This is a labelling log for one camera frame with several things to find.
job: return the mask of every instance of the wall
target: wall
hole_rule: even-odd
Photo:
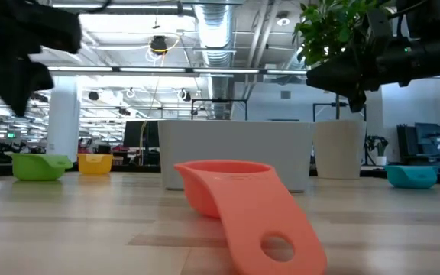
[[[243,84],[236,83],[236,96],[241,98]],[[291,91],[291,99],[281,99],[280,91]],[[313,121],[313,103],[331,103],[335,101],[335,94],[323,92],[320,89],[307,85],[285,85],[258,83],[248,103],[248,117],[252,121],[266,121],[270,119],[299,119],[302,122]],[[317,106],[316,121],[335,119],[335,108],[331,106]],[[367,129],[368,134],[382,134],[383,103],[381,92],[367,92]],[[244,109],[241,104],[236,105],[234,120],[244,120]],[[351,113],[349,107],[341,108],[341,119],[363,119],[362,114]]]
[[[281,99],[280,91],[292,92],[291,99]],[[236,83],[236,95],[240,98],[243,84]],[[312,121],[314,102],[333,102],[332,93],[306,85],[286,85],[258,83],[252,92],[248,106],[249,120],[299,119]],[[343,108],[343,119],[359,119]],[[335,110],[326,108],[317,116],[317,121],[335,118]],[[234,108],[234,120],[244,120],[243,109]],[[440,79],[421,79],[412,81],[407,87],[398,84],[382,86],[381,92],[367,92],[367,132],[384,136],[390,142],[386,155],[389,161],[400,161],[396,126],[413,125],[416,122],[440,124]]]

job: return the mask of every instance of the handle hole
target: handle hole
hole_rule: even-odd
[[[287,262],[293,259],[295,251],[293,246],[284,238],[279,236],[267,236],[261,243],[260,247],[266,256],[277,262]]]

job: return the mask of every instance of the green bowl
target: green bowl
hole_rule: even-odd
[[[13,176],[19,180],[51,181],[60,178],[73,163],[67,156],[12,154]]]

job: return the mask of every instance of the green leaves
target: green leaves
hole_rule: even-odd
[[[293,30],[295,43],[297,36],[302,38],[304,47],[298,55],[305,64],[322,63],[339,55],[342,48],[348,47],[355,26],[364,18],[376,0],[320,0],[319,5],[300,4],[303,18]]]
[[[342,43],[346,43],[351,38],[351,30],[349,27],[343,27],[341,31],[339,32],[339,41]]]

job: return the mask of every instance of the ceiling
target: ceiling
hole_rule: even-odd
[[[116,1],[115,4],[140,4],[143,1],[129,0]],[[54,5],[63,3],[53,1]],[[98,3],[86,0],[65,1],[66,4]],[[234,7],[234,67],[245,68],[254,30],[259,22],[260,7],[265,0],[245,0],[243,5]],[[273,4],[278,5],[278,11],[287,11],[290,23],[279,26],[276,21],[272,25],[267,45],[260,59],[260,66],[267,64],[286,63],[296,52],[292,45],[294,24],[299,20],[300,1],[276,0],[268,5],[264,19],[262,33],[267,29],[270,9]],[[43,52],[33,55],[34,61],[48,66],[177,66],[201,67],[202,45],[198,35],[197,20],[190,16],[173,15],[80,15],[83,30],[82,49],[77,55],[44,48]],[[149,43],[154,36],[166,36],[168,47],[172,47],[164,59],[153,60],[150,54]],[[166,76],[80,76],[82,82],[82,136],[95,135],[119,142],[124,129],[125,121],[130,119],[146,118],[189,118],[190,102],[179,99],[178,92],[186,90],[192,98],[207,99],[209,97],[207,77],[166,77]],[[266,90],[258,83],[254,92]],[[304,85],[291,86],[292,90]],[[244,83],[235,85],[237,97],[242,97]],[[98,92],[99,100],[89,99],[90,92]],[[50,99],[50,91],[40,91],[40,95]],[[271,102],[279,95],[269,95],[259,92],[256,95],[262,102]],[[115,106],[129,107],[130,116],[120,115]],[[200,112],[197,119],[206,119],[207,112]],[[48,103],[32,100],[27,118],[15,118],[11,112],[2,106],[0,100],[0,128],[28,128],[38,126],[41,129],[38,137],[45,136],[46,121],[48,119]]]

